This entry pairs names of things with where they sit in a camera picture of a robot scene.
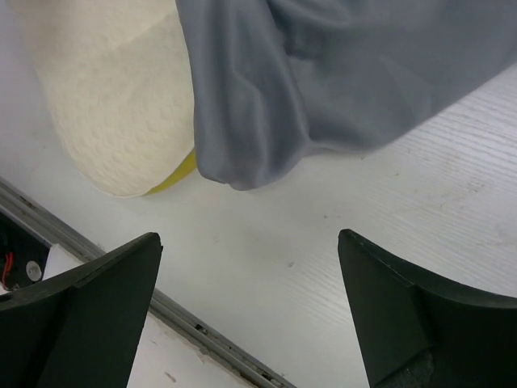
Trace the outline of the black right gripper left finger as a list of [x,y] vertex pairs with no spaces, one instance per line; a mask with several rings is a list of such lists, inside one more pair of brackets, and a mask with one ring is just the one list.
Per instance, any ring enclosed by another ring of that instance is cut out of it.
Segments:
[[3,387],[126,387],[162,257],[156,233],[1,297]]

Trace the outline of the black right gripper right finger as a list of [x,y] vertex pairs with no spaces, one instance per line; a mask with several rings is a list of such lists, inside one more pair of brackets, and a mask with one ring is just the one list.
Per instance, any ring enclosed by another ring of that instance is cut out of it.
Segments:
[[338,257],[371,387],[514,387],[516,300],[421,268],[353,230]]

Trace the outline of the cream and yellow pillow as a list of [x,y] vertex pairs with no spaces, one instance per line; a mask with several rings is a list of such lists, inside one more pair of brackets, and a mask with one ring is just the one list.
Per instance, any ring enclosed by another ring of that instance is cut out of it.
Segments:
[[76,167],[118,197],[196,168],[191,69],[173,1],[12,1],[54,128]]

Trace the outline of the grey fabric pillowcase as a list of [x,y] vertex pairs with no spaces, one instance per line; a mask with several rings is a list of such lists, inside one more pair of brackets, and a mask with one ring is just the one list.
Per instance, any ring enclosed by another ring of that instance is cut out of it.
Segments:
[[397,140],[516,62],[513,1],[180,1],[200,174],[247,191]]

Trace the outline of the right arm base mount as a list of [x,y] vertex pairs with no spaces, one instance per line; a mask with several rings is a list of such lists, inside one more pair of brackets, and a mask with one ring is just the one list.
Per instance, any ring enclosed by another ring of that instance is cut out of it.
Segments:
[[1,213],[1,288],[6,292],[43,280],[49,247]]

